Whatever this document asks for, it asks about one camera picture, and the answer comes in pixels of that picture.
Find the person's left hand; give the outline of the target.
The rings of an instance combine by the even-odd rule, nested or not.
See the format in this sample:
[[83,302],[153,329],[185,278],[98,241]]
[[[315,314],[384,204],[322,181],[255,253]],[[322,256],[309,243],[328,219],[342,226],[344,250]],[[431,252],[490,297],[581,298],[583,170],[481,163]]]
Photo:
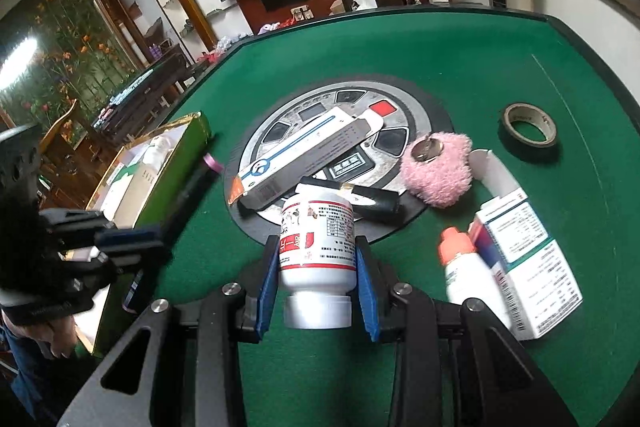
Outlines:
[[9,319],[6,312],[2,312],[2,320],[14,336],[47,343],[55,358],[69,358],[78,343],[76,323],[71,315],[47,323],[18,326]]

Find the blue sleeved left forearm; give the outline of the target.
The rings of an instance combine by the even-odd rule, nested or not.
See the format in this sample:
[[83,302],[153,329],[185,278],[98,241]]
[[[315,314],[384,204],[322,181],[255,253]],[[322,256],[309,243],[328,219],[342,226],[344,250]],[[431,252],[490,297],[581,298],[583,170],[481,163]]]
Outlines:
[[35,340],[17,337],[4,325],[1,332],[17,364],[11,384],[1,378],[1,425],[58,425],[96,369],[96,360],[75,351],[68,358],[47,359]]

